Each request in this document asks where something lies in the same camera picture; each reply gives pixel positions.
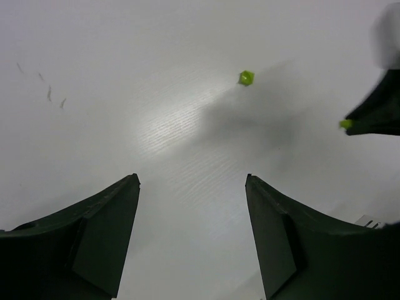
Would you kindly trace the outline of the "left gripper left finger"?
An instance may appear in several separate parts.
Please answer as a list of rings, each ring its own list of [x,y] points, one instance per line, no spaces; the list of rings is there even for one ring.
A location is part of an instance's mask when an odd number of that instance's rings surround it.
[[[116,298],[139,192],[139,178],[131,174],[58,212],[1,231],[1,298]]]

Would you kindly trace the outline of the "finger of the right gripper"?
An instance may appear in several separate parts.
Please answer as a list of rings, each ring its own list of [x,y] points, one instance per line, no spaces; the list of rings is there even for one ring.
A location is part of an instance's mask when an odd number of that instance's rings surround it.
[[[381,81],[353,109],[346,119],[351,122],[345,130],[348,136],[362,134],[399,135],[399,70],[390,69]]]

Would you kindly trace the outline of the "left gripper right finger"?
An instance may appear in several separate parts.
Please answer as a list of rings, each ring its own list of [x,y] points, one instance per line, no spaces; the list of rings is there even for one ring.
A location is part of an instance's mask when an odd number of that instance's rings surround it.
[[[335,219],[253,175],[246,198],[268,299],[399,298],[399,224]]]

